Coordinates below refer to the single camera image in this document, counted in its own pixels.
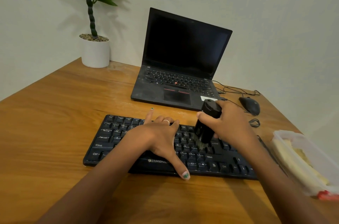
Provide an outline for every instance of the black mouse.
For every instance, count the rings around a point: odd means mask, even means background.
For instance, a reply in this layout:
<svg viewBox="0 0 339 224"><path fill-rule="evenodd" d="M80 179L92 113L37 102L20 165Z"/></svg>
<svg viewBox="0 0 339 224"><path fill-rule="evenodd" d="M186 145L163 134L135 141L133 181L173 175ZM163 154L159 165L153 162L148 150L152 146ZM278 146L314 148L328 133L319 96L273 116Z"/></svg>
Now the black mouse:
<svg viewBox="0 0 339 224"><path fill-rule="evenodd" d="M240 103L242 106L252 115L259 115L260 113L260 106L257 101L250 97L240 97L239 98Z"/></svg>

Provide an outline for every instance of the black keyboard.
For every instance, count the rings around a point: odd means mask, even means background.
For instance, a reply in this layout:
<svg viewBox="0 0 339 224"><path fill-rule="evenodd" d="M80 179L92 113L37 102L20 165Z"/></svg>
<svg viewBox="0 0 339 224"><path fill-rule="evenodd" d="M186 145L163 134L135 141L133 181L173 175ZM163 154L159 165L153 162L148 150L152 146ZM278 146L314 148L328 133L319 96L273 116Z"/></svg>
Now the black keyboard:
<svg viewBox="0 0 339 224"><path fill-rule="evenodd" d="M106 115L83 159L83 164L97 165L123 139L127 131L142 124L143 119ZM230 144L213 139L207 148L199 150L192 139L192 133L193 126L180 125L173 145L177 156L191 175L257 179L249 163ZM170 163L151 151L144 152L129 172L177 175Z"/></svg>
<svg viewBox="0 0 339 224"><path fill-rule="evenodd" d="M147 68L144 73L143 80L146 83L186 89L208 97L215 97L207 79L192 78L182 74L157 71L152 68Z"/></svg>

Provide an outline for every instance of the fingernail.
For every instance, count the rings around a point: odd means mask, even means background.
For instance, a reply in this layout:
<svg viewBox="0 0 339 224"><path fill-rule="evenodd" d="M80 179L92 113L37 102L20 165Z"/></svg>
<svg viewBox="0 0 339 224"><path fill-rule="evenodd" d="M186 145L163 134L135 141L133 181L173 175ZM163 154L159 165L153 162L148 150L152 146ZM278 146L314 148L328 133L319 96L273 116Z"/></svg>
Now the fingernail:
<svg viewBox="0 0 339 224"><path fill-rule="evenodd" d="M183 179L185 179L185 180L189 180L189 178L190 178L189 172L188 172L188 171L185 171L185 172L182 174L182 177L183 177Z"/></svg>

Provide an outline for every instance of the white pot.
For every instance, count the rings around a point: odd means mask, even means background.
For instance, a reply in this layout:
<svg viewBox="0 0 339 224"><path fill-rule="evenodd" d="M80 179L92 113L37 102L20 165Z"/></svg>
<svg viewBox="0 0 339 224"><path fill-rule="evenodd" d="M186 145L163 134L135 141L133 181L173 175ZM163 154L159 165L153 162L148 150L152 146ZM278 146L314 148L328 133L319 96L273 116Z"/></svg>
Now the white pot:
<svg viewBox="0 0 339 224"><path fill-rule="evenodd" d="M81 60L85 66L104 68L109 65L109 41L96 42L80 39Z"/></svg>

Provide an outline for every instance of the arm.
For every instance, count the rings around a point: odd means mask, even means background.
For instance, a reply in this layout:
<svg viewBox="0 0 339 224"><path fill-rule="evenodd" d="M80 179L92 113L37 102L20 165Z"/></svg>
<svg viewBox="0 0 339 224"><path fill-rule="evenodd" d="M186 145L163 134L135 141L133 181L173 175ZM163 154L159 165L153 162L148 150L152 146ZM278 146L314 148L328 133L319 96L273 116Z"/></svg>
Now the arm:
<svg viewBox="0 0 339 224"><path fill-rule="evenodd" d="M222 107L222 115L219 119L199 112L197 113L199 120L213 129L220 139L234 145L251 164L281 222L328 223L269 156L242 110L227 101L217 101L217 103Z"/></svg>
<svg viewBox="0 0 339 224"><path fill-rule="evenodd" d="M124 139L36 223L96 223L121 179L148 149L166 158L180 176L188 180L189 172L173 148L179 121L169 126L173 119L159 116L151 122L152 113L153 110L147 114L144 125L127 132Z"/></svg>

